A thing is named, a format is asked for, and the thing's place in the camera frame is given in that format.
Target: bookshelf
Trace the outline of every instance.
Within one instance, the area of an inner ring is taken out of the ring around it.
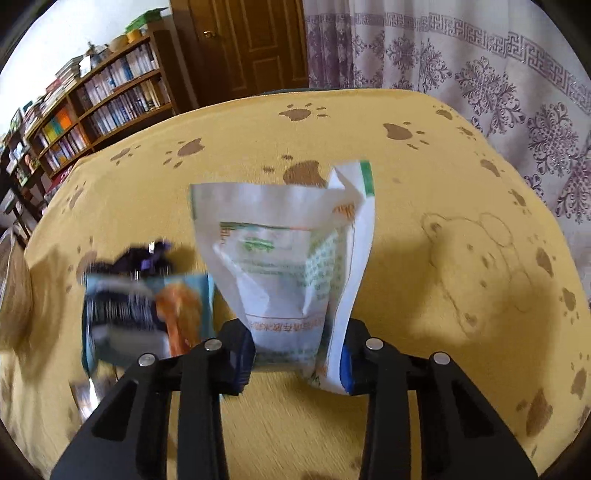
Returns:
[[[53,179],[85,155],[189,106],[170,32],[157,22],[64,92],[26,140]]]

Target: white curtain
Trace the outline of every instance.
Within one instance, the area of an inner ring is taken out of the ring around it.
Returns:
[[[310,87],[460,112],[556,216],[591,307],[591,81],[531,0],[304,0]]]

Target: wooden door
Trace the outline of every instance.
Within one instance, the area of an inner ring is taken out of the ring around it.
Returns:
[[[202,103],[308,86],[301,0],[173,0],[173,11],[182,2],[202,56]]]

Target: yellow tablecloth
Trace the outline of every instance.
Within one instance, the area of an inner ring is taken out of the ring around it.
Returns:
[[[322,187],[332,164],[362,158],[374,172],[376,226],[353,315],[405,353],[451,354],[545,470],[591,405],[591,319],[569,249],[480,133],[439,101],[403,90],[237,100],[82,159],[25,253],[35,297],[29,341],[0,359],[2,420],[29,460],[48,475],[76,423],[68,385],[83,376],[76,276],[89,261],[164,237],[183,270],[203,271],[190,183]],[[216,299],[216,324],[230,317]],[[294,374],[254,374],[241,398],[224,400],[222,416],[233,478],[358,475],[363,398],[315,390]],[[417,425],[413,409],[415,448]]]

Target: snack package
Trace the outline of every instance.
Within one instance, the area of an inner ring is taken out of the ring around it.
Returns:
[[[335,167],[326,189],[191,185],[199,252],[256,346],[257,368],[297,369],[345,393],[340,357],[374,235],[371,167]]]
[[[140,355],[187,353],[215,335],[214,285],[207,274],[132,278],[86,274],[82,314],[82,366],[98,360],[128,367]]]

